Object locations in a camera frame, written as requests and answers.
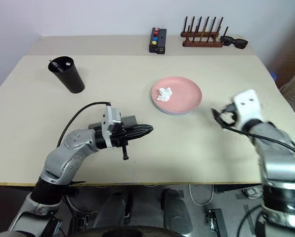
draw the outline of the stacked plates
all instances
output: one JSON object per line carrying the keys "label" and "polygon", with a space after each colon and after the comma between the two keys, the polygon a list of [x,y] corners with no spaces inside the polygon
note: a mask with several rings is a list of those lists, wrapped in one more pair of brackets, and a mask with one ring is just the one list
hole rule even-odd
{"label": "stacked plates", "polygon": [[[156,100],[160,88],[172,90],[167,102]],[[152,88],[152,99],[158,109],[170,115],[184,115],[196,109],[202,99],[200,88],[193,81],[182,77],[160,79]]]}

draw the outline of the gray floor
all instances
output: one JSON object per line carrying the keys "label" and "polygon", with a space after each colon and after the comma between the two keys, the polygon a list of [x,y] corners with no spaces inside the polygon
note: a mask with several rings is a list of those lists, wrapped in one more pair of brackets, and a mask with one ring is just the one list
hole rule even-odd
{"label": "gray floor", "polygon": [[[192,194],[196,202],[206,202],[211,195],[211,185],[192,185]],[[189,195],[187,185],[159,185],[156,187],[146,186],[108,186],[106,188],[87,187],[81,191],[81,196],[72,201],[77,201],[85,208],[99,209],[102,203],[110,194],[117,190],[128,190],[133,193],[134,205],[132,210],[131,225],[163,226],[163,211],[160,207],[160,195],[164,188],[172,188],[180,191],[183,195],[193,224],[193,237],[215,237],[216,234],[210,231],[206,222],[205,211],[212,208],[221,208],[225,219],[228,236],[235,236],[237,226],[248,209],[261,203],[262,199],[250,200],[242,195],[240,190],[227,193],[214,193],[213,200],[206,206],[195,205]],[[21,206],[26,194],[29,191],[19,190],[10,187],[0,187],[0,232],[7,229]],[[245,223],[242,236],[254,236],[254,220],[258,212],[254,213],[251,219]],[[63,229],[68,230],[70,212],[65,205],[62,205],[56,215],[63,220]]]}

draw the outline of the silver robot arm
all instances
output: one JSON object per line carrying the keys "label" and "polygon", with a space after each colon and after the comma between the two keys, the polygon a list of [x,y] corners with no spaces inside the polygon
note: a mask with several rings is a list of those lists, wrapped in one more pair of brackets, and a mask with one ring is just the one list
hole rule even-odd
{"label": "silver robot arm", "polygon": [[[265,122],[260,103],[253,90],[244,91],[233,98],[221,113],[212,109],[214,119],[231,131],[271,138],[294,146],[287,133]],[[231,113],[233,123],[225,122],[221,114]],[[295,154],[282,145],[248,135],[259,154],[263,185],[262,216],[256,234],[258,237],[295,237]]]}
{"label": "silver robot arm", "polygon": [[22,207],[12,221],[6,236],[52,236],[58,233],[61,221],[54,218],[63,195],[69,192],[69,185],[89,155],[99,149],[122,147],[124,159],[128,159],[128,140],[140,138],[153,130],[145,124],[124,125],[121,113],[106,106],[101,124],[92,129],[70,132],[46,158],[44,168],[33,191],[27,195]]}

